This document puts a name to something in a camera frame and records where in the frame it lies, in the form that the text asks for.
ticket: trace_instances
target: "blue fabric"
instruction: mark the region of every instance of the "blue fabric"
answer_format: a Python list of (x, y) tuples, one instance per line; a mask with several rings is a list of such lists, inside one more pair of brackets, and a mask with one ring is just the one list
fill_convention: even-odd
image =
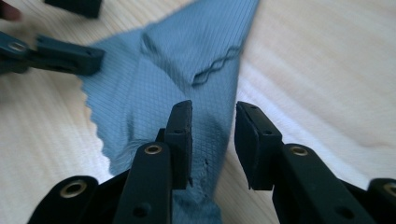
[(102, 69), (80, 77), (92, 121), (117, 175), (192, 100), (193, 188), (174, 191), (174, 223), (221, 223), (212, 196), (227, 148), (239, 56), (259, 0), (201, 0), (163, 21), (111, 36)]

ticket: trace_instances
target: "wooden table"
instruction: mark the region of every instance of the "wooden table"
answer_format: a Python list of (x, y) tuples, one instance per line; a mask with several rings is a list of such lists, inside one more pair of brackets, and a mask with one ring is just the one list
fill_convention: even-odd
[[(99, 20), (8, 1), (23, 21), (0, 30), (81, 45), (156, 21), (187, 0), (104, 1)], [(396, 4), (262, 1), (242, 57), (237, 100), (259, 106), (285, 143), (312, 147), (340, 178), (366, 188), (396, 178)], [(110, 178), (81, 82), (31, 69), (0, 77), (0, 223), (25, 223), (60, 180)], [(216, 201), (224, 223), (277, 223), (271, 193), (248, 190), (230, 138)]]

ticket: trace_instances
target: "black object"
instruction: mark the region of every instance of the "black object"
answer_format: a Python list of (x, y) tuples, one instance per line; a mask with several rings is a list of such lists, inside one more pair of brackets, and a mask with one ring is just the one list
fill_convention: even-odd
[(36, 39), (36, 50), (0, 32), (0, 74), (24, 73), (29, 67), (50, 71), (92, 75), (100, 69), (105, 52), (101, 49), (65, 43), (43, 35)]
[[(29, 223), (171, 223), (172, 189), (185, 189), (191, 174), (191, 111), (191, 101), (174, 105), (166, 128), (136, 151), (129, 171), (101, 185), (90, 176), (57, 184)], [(168, 134), (176, 136), (168, 141)]]
[(96, 19), (99, 17), (102, 0), (45, 0), (44, 3)]
[(280, 223), (396, 223), (396, 180), (365, 191), (337, 179), (314, 150), (284, 145), (257, 106), (237, 103), (234, 141), (249, 186), (274, 186)]

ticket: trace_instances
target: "metal screw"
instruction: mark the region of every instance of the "metal screw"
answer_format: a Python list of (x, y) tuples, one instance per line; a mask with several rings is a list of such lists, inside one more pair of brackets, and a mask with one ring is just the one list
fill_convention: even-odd
[(290, 151), (297, 156), (306, 156), (308, 155), (308, 151), (302, 147), (291, 147)]
[(160, 147), (160, 146), (155, 146), (155, 145), (149, 146), (149, 147), (146, 147), (146, 148), (145, 148), (146, 154), (149, 154), (149, 155), (158, 154), (158, 153), (160, 153), (162, 150), (163, 150), (162, 147)]
[(11, 42), (8, 44), (11, 49), (15, 49), (16, 51), (23, 52), (26, 51), (26, 47), (18, 42)]
[(384, 190), (392, 195), (393, 197), (396, 197), (396, 183), (388, 183), (384, 185)]
[(87, 188), (87, 183), (83, 180), (75, 180), (70, 182), (68, 185), (61, 189), (61, 197), (63, 198), (74, 198), (80, 193), (84, 192)]

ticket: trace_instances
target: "blue cloth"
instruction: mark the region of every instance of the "blue cloth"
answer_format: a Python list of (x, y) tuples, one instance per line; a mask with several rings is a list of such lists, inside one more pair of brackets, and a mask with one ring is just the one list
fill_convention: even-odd
[(193, 188), (174, 191), (174, 223), (221, 223), (212, 196), (227, 148), (239, 56), (259, 0), (195, 1), (164, 20), (111, 36), (102, 69), (80, 77), (92, 121), (117, 175), (192, 100)]

